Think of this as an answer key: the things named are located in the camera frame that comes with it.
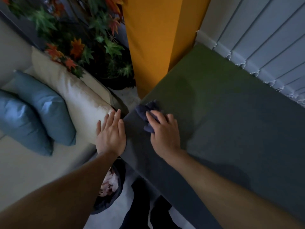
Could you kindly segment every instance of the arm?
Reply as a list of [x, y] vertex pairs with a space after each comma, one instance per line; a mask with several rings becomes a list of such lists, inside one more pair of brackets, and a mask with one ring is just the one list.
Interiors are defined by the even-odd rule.
[[219, 224], [227, 228], [303, 228], [302, 223], [269, 201], [221, 177], [180, 149], [177, 120], [146, 113], [155, 130], [151, 143], [156, 153], [176, 169], [194, 189]]
[[83, 228], [102, 182], [126, 146], [120, 110], [97, 123], [98, 156], [25, 196], [0, 213], [0, 228]]

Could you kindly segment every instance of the forearm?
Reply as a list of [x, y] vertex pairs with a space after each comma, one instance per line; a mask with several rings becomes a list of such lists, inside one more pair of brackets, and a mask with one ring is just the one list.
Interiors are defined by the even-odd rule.
[[99, 155], [25, 196], [0, 213], [0, 228], [83, 228], [116, 158], [114, 153]]
[[223, 228], [303, 228], [288, 213], [221, 177], [186, 152], [176, 154], [169, 165], [186, 179]]

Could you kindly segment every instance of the leg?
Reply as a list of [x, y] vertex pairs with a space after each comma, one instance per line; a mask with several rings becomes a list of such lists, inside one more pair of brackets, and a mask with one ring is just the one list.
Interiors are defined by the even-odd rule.
[[173, 222], [168, 212], [171, 207], [171, 204], [162, 196], [156, 200], [155, 206], [150, 213], [150, 222], [154, 229], [181, 229]]
[[143, 179], [132, 184], [135, 197], [120, 229], [148, 228], [149, 194]]

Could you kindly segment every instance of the orange wall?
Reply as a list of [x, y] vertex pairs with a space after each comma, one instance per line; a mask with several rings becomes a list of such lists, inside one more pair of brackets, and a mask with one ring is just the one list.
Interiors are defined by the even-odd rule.
[[140, 98], [193, 46], [210, 0], [123, 0]]

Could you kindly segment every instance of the blue pillow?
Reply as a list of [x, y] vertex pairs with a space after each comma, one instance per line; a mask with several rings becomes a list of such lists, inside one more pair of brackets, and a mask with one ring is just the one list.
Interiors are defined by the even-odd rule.
[[47, 134], [59, 144], [75, 145], [76, 130], [63, 98], [28, 74], [15, 71], [15, 75], [19, 98], [36, 109]]
[[0, 90], [0, 129], [28, 149], [51, 156], [53, 144], [34, 110], [12, 94]]

